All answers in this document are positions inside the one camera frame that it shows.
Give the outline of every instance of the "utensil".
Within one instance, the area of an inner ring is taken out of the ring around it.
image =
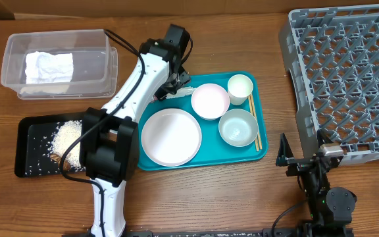
[[[219,133],[229,145],[243,147],[254,142],[258,134],[257,119],[243,109],[226,112],[218,123]]]
[[[249,112],[254,116],[255,120],[257,120],[257,114],[255,112],[255,105],[254,105],[254,99],[253,99],[253,94],[248,96],[248,104],[249,104]],[[259,134],[257,137],[255,137],[255,149],[257,151],[260,151],[263,149],[263,146],[261,145],[261,137]]]
[[[203,84],[191,96],[191,106],[203,119],[220,118],[229,109],[229,96],[226,90],[217,84]]]
[[[175,167],[190,161],[201,146],[201,128],[196,119],[181,109],[163,109],[144,124],[141,144],[155,163]]]
[[[230,103],[241,105],[253,91],[254,85],[246,75],[237,74],[229,79],[228,95]]]

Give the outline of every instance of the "black tray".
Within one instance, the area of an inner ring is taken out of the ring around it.
[[[22,119],[18,123],[15,175],[22,178],[60,174],[58,164],[47,155],[53,133],[65,122],[82,120],[83,116],[84,113],[67,113]],[[84,170],[71,168],[69,172]]]

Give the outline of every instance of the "pink bowl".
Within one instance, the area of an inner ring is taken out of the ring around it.
[[[203,119],[218,119],[229,109],[229,95],[217,84],[203,84],[191,96],[193,110]]]

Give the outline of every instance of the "clear plastic bin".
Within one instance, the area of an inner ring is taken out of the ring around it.
[[[70,82],[26,83],[26,56],[36,51],[72,53]],[[72,99],[113,96],[118,77],[118,53],[100,30],[69,30],[13,34],[8,38],[1,84],[20,99]]]

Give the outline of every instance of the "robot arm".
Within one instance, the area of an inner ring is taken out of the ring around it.
[[[155,95],[159,101],[168,93],[176,93],[190,81],[182,67],[182,56],[190,35],[185,29],[171,25],[164,39],[148,39],[139,49],[145,64],[145,74],[139,86],[108,122],[84,138],[80,146],[80,163],[86,175],[104,189],[103,221],[105,235],[121,236],[125,229],[124,191],[126,181],[132,176],[139,158],[138,122]],[[89,108],[83,118],[82,133],[113,111],[136,85],[141,75],[141,61],[121,90],[102,110]],[[116,141],[109,133],[116,133]],[[95,200],[94,223],[90,236],[102,236],[100,225],[101,195],[93,185]]]

